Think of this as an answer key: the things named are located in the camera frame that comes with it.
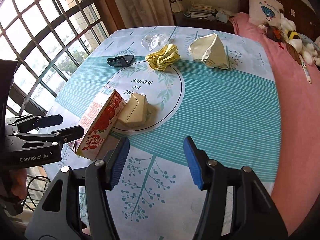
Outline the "person left hand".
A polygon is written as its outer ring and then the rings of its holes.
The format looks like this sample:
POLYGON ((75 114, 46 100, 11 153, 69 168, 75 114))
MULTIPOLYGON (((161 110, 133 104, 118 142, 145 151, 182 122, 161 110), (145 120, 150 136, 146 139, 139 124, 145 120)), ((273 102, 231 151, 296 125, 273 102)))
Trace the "person left hand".
POLYGON ((27 170, 25 168, 10 171, 12 179, 11 191, 13 195, 24 199, 27 196, 27 170))

